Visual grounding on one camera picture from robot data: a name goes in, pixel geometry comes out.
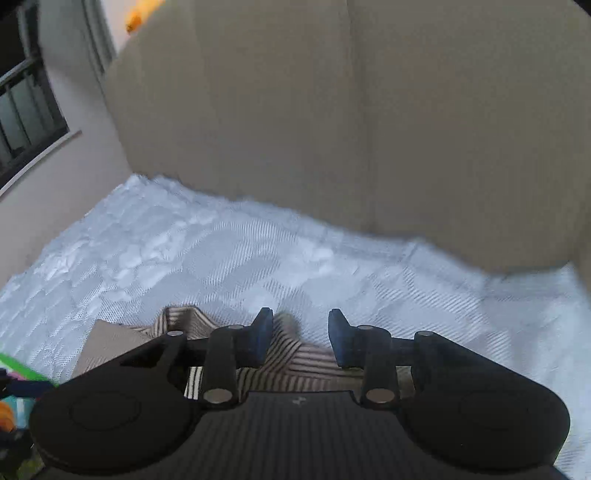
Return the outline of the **beige striped knit sweater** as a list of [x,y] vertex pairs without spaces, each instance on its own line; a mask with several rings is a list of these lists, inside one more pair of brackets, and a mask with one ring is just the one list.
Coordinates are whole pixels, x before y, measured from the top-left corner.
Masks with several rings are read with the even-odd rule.
[[[162,334],[178,330],[195,340],[208,337],[217,327],[195,306],[166,307],[150,326],[126,326],[98,320],[85,341],[72,376],[76,378]],[[302,341],[297,321],[287,313],[274,316],[270,349],[263,366],[239,369],[236,380],[242,396],[252,391],[351,390],[358,400],[366,394],[373,400],[386,398],[384,391],[367,389],[362,369],[339,367],[331,349]]]

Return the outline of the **white quilted mattress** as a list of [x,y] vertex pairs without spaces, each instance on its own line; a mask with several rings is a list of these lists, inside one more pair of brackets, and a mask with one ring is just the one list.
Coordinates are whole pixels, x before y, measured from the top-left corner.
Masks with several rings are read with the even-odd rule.
[[134,175],[3,286],[1,351],[64,382],[96,320],[149,325],[175,305],[221,325],[269,307],[318,345],[335,308],[398,337],[435,331],[557,393],[571,414],[557,465],[590,475],[590,299],[571,266],[488,274],[420,240]]

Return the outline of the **beige padded headboard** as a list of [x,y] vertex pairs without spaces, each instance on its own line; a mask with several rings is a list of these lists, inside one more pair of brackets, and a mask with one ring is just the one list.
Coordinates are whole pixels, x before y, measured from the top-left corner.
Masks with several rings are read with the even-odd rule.
[[168,1],[111,63],[131,168],[489,271],[590,255],[572,1]]

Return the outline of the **dark window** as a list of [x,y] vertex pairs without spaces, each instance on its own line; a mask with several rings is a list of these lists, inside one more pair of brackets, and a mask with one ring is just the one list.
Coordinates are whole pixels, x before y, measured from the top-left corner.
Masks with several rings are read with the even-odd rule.
[[39,45],[39,3],[1,3],[1,185],[69,132]]

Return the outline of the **beige window curtain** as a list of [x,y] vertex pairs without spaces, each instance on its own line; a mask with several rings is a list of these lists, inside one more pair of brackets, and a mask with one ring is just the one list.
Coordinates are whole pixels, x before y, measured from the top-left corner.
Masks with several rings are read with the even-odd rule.
[[99,0],[83,0],[82,15],[95,69],[102,76],[116,56],[106,15]]

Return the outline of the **orange object behind headboard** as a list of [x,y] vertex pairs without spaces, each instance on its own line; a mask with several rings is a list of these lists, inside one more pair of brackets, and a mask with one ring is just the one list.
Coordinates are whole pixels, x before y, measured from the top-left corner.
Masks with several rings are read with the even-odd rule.
[[125,18],[126,32],[130,34],[136,31],[162,3],[164,0],[136,1]]

